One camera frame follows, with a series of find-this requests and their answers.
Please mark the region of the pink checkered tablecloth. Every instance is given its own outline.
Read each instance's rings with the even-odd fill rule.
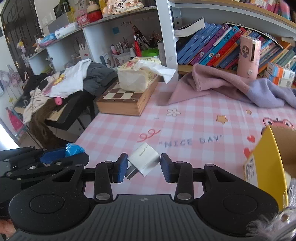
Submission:
[[[296,110],[288,105],[263,109],[215,91],[169,106],[157,106],[160,92],[172,88],[159,83],[140,117],[98,114],[76,142],[89,155],[86,167],[116,161],[122,152],[130,155],[147,137],[144,142],[159,154],[167,153],[174,162],[185,161],[199,168],[213,163],[244,178],[243,163],[260,140],[265,125],[296,128]],[[160,165],[146,177],[137,173],[131,180],[124,178],[121,184],[111,185],[114,197],[167,193],[174,196],[176,189],[175,183],[165,182]],[[93,183],[87,184],[85,194],[93,196]],[[194,197],[202,194],[201,183],[194,183]]]

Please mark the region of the lavender cloth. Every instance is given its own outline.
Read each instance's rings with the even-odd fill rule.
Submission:
[[[169,105],[204,96],[209,94],[211,89],[259,107],[282,107],[287,102],[296,108],[295,90],[279,87],[266,78],[250,80],[200,64],[195,64],[192,72],[185,74],[178,81],[173,93],[161,93],[158,104]]]

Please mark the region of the dark wooden door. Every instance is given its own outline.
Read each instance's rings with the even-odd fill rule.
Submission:
[[[7,0],[1,12],[1,21],[9,51],[24,80],[25,71],[29,76],[33,75],[33,72],[30,67],[26,67],[22,59],[23,53],[17,48],[17,43],[21,39],[27,50],[25,55],[30,56],[34,54],[35,48],[32,45],[36,42],[35,38],[42,37],[34,0]]]

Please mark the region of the yellow box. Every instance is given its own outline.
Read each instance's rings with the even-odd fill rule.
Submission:
[[[244,164],[245,180],[269,193],[279,210],[288,205],[285,172],[296,178],[296,131],[267,126]]]

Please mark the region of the human hand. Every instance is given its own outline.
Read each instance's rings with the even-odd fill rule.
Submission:
[[[16,232],[11,220],[0,220],[0,233],[10,238]]]

